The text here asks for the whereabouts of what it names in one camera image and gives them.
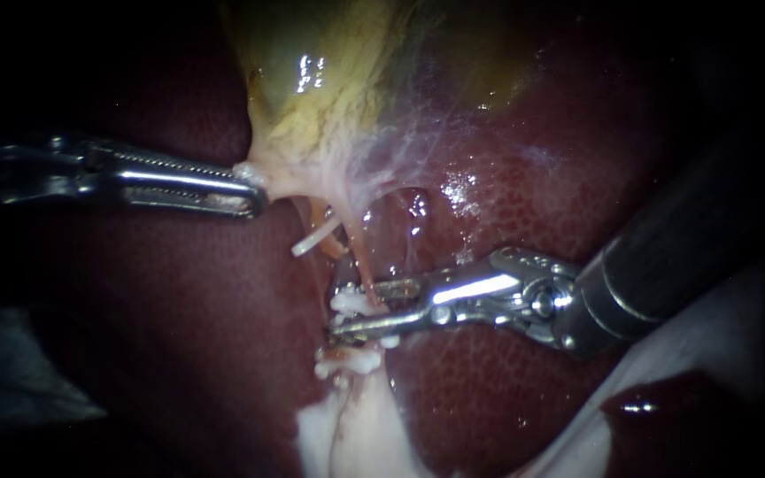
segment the white fibrous tissue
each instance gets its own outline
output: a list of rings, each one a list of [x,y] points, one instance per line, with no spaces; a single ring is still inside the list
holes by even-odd
[[[325,380],[339,370],[348,370],[355,374],[367,375],[383,363],[383,355],[373,347],[318,351],[314,358],[317,362],[314,365],[314,375],[321,380]]]
[[[294,244],[294,246],[291,247],[291,253],[294,254],[295,258],[306,254],[308,251],[311,251],[314,246],[318,245],[320,241],[323,241],[328,235],[332,234],[340,225],[341,221],[338,220],[337,217],[333,216],[329,218],[329,220],[323,223],[323,226],[318,227],[312,231],[310,235],[307,235],[300,240],[299,243]]]

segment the wet tissue surface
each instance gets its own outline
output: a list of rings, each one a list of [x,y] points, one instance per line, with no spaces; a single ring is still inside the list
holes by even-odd
[[[692,54],[667,18],[493,2],[127,8],[62,26],[101,32],[77,35],[81,54],[61,60],[79,80],[41,72],[0,89],[0,117],[235,166],[274,202],[245,224],[7,215],[0,236],[19,240],[1,260],[19,270],[0,298],[49,305],[35,322],[47,352],[185,472],[612,475],[608,430],[633,423],[598,410],[624,390],[681,389],[668,379],[700,369],[735,413],[762,403],[761,344],[739,358],[710,351],[762,336],[756,271],[696,312],[742,318],[713,321],[712,343],[681,339],[690,319],[585,364],[478,326],[324,351],[333,257],[345,251],[366,284],[504,244],[584,263],[678,166],[703,118]],[[60,44],[15,41],[0,77]],[[292,255],[326,220],[343,233]],[[322,362],[331,374],[316,373]],[[592,436],[605,444],[575,448]],[[642,454],[612,443],[615,456]]]

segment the white fat tissue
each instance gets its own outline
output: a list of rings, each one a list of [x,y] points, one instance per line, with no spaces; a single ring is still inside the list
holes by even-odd
[[[386,349],[393,349],[400,345],[400,335],[392,335],[380,339],[380,345]]]
[[[329,300],[329,307],[341,314],[352,316],[376,315],[389,311],[385,305],[375,305],[368,300],[367,296],[355,289],[342,290]]]
[[[335,216],[329,218],[329,220],[324,222],[322,226],[312,231],[310,235],[304,237],[299,243],[294,244],[294,246],[291,247],[291,254],[294,254],[295,258],[306,254],[308,251],[311,251],[314,246],[318,245],[320,241],[323,241],[328,235],[332,234],[340,225],[341,221]]]
[[[566,429],[520,477],[600,477],[610,432],[604,401],[638,384],[698,369],[748,401],[765,393],[765,273],[754,266],[731,276],[633,346]]]

